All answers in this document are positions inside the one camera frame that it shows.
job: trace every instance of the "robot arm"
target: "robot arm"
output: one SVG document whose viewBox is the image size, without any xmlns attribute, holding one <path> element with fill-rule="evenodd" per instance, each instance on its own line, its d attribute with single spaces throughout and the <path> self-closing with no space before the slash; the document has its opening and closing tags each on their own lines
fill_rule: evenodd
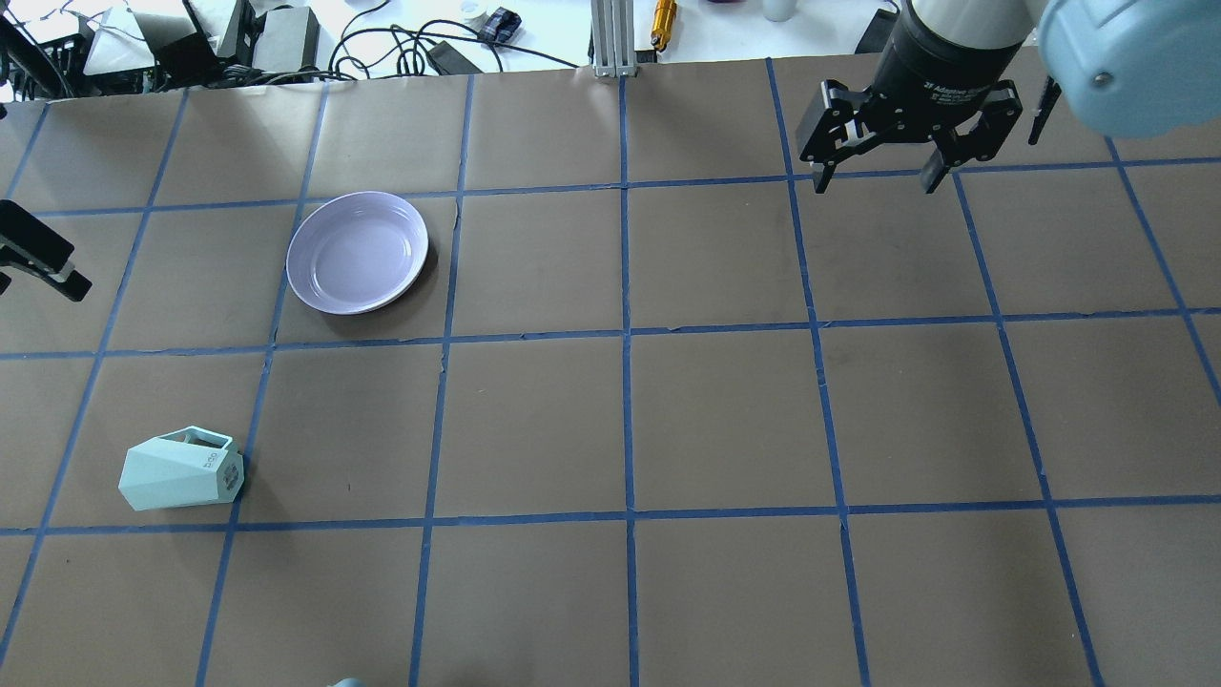
<svg viewBox="0 0 1221 687">
<path fill-rule="evenodd" d="M 1155 135 L 1221 113 L 1216 0 L 902 0 L 873 83 L 857 92 L 823 82 L 797 128 L 816 190 L 840 162 L 883 143 L 935 144 L 921 173 L 929 193 L 951 168 L 994 157 L 1022 112 L 1000 76 L 1037 22 L 1051 76 L 1032 144 L 1061 90 L 1109 135 Z"/>
</svg>

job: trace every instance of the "yellow screwdriver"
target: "yellow screwdriver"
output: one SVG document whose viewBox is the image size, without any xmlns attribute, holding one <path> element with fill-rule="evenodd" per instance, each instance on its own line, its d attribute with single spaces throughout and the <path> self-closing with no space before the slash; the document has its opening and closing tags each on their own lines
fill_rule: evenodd
<svg viewBox="0 0 1221 687">
<path fill-rule="evenodd" d="M 670 33 L 674 31 L 674 16 L 679 12 L 678 0 L 657 0 L 657 11 L 653 12 L 653 33 L 650 41 L 658 52 L 665 50 L 670 41 Z"/>
</svg>

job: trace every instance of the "mint green box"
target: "mint green box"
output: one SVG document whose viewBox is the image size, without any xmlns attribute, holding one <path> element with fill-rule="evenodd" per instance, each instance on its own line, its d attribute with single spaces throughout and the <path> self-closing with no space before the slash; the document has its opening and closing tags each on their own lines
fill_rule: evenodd
<svg viewBox="0 0 1221 687">
<path fill-rule="evenodd" d="M 118 491 L 132 509 L 231 504 L 245 482 L 232 437 L 187 427 L 132 447 Z"/>
</svg>

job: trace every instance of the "light blue carton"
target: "light blue carton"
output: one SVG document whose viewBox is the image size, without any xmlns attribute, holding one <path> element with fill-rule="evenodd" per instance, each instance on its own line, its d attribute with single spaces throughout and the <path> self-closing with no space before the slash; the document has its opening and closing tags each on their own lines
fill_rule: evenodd
<svg viewBox="0 0 1221 687">
<path fill-rule="evenodd" d="M 118 491 L 137 511 L 231 504 L 245 482 L 232 437 L 187 427 L 127 451 Z"/>
</svg>

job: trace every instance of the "white cup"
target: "white cup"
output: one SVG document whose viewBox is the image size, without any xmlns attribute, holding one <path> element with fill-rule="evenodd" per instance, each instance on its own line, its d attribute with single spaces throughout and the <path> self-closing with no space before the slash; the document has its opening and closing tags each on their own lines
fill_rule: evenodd
<svg viewBox="0 0 1221 687">
<path fill-rule="evenodd" d="M 763 0 L 763 16 L 768 21 L 786 22 L 797 12 L 797 0 Z"/>
</svg>

